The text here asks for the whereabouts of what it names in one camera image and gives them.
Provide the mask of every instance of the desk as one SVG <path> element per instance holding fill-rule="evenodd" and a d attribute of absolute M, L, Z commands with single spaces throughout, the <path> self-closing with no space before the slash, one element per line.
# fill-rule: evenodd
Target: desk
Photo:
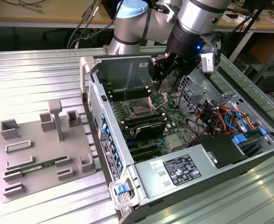
<path fill-rule="evenodd" d="M 84 10 L 91 3 L 92 0 L 47 0 L 41 3 L 42 10 L 45 11 L 41 14 L 0 0 L 0 27 L 75 28 L 81 21 Z M 267 20 L 268 16 L 260 17 L 261 20 L 253 24 L 229 58 L 231 61 L 235 60 L 253 33 L 274 33 L 274 24 Z M 103 28 L 110 22 L 105 8 L 101 6 L 89 28 Z M 231 32 L 237 25 L 238 23 L 221 19 L 216 31 Z"/>
<path fill-rule="evenodd" d="M 42 14 L 0 0 L 0 27 L 75 28 L 92 2 L 93 0 L 46 0 L 40 4 L 45 11 Z M 101 6 L 89 27 L 103 28 L 110 22 L 108 13 Z"/>

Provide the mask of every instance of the screw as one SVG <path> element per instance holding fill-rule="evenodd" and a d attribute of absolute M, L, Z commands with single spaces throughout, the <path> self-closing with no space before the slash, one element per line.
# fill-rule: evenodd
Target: screw
<path fill-rule="evenodd" d="M 212 20 L 212 23 L 216 23 L 216 22 L 218 22 L 218 18 L 214 18 L 214 19 Z"/>

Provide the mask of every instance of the white sticker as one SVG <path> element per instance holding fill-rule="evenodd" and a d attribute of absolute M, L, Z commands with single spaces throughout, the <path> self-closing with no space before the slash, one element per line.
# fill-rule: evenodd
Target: white sticker
<path fill-rule="evenodd" d="M 163 160 L 156 160 L 156 161 L 150 162 L 150 165 L 151 165 L 152 169 L 162 167 L 163 166 Z"/>
<path fill-rule="evenodd" d="M 147 67 L 148 63 L 140 63 L 139 64 L 139 68 L 144 68 Z"/>

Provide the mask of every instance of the blue cable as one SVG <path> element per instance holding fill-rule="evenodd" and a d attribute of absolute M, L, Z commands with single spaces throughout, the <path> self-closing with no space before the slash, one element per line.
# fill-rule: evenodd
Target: blue cable
<path fill-rule="evenodd" d="M 230 110 L 230 111 L 227 111 L 227 112 L 225 113 L 224 118 L 225 118 L 225 123 L 227 124 L 227 126 L 229 126 L 230 128 L 232 128 L 233 130 L 235 130 L 236 133 L 239 133 L 238 130 L 237 130 L 235 127 L 231 126 L 231 125 L 228 123 L 228 120 L 227 120 L 227 114 L 228 114 L 228 112 L 234 112 L 234 113 L 236 113 L 236 114 L 240 117 L 240 120 L 241 120 L 241 122 L 243 123 L 244 127 L 246 128 L 246 130 L 247 130 L 247 131 L 251 131 L 251 128 L 245 123 L 245 121 L 244 121 L 243 117 L 241 116 L 241 114 L 240 114 L 239 112 L 237 112 L 237 111 L 234 111 L 234 110 Z"/>

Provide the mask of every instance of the green circuit board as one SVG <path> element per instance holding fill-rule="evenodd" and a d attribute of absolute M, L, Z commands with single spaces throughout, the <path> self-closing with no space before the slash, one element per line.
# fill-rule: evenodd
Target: green circuit board
<path fill-rule="evenodd" d="M 113 112 L 126 139 L 128 148 L 133 159 L 137 162 L 184 149 L 196 137 L 192 128 L 186 123 L 183 114 L 175 106 L 172 98 L 167 95 L 167 99 L 168 102 L 155 111 L 149 106 L 148 98 L 111 102 Z M 159 93 L 152 95 L 151 101 L 156 108 L 165 102 L 163 95 Z M 153 118 L 149 122 L 144 122 L 134 128 L 122 126 L 122 121 L 146 118 L 150 115 L 156 115 L 157 118 Z M 151 121 L 153 123 L 165 123 L 163 132 L 151 138 L 134 139 L 133 133 L 136 131 L 136 128 L 149 125 Z"/>

